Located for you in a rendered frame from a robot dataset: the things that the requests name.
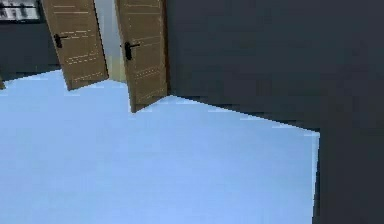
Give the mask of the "brown wooden room door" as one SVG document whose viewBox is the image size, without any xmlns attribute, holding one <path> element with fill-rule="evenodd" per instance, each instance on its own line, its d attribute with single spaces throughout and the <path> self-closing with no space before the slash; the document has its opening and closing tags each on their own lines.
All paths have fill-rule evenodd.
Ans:
<svg viewBox="0 0 384 224">
<path fill-rule="evenodd" d="M 131 112 L 167 95 L 163 0 L 115 0 Z M 138 44 L 132 59 L 124 43 Z"/>
<path fill-rule="evenodd" d="M 94 0 L 43 0 L 46 21 L 69 91 L 109 78 Z M 57 48 L 54 35 L 68 36 Z"/>
</svg>

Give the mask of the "black framed window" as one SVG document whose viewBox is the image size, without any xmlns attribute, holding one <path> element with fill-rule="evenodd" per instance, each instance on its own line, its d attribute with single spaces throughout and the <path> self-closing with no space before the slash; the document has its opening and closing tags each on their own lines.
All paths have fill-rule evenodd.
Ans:
<svg viewBox="0 0 384 224">
<path fill-rule="evenodd" d="M 0 23 L 39 23 L 40 0 L 0 0 Z"/>
</svg>

